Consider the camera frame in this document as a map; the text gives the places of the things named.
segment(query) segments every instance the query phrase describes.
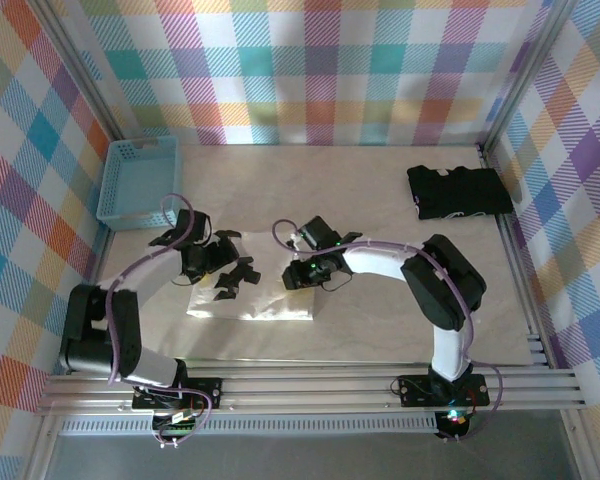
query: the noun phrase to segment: beige floor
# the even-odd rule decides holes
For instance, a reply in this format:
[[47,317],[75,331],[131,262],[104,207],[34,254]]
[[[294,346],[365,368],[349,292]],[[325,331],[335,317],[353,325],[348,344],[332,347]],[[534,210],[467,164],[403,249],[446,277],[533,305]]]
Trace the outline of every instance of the beige floor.
[[[406,170],[479,167],[471,147],[182,147],[183,193],[214,228],[268,231],[278,218],[321,215],[341,234],[417,243],[448,236],[487,282],[473,358],[529,364],[527,325],[495,220],[417,219]],[[163,229],[116,234],[104,270],[136,259]],[[316,292],[313,321],[249,322],[186,315],[190,290],[166,285],[141,312],[143,344],[170,356],[217,359],[428,362],[432,329],[406,284],[359,275]]]

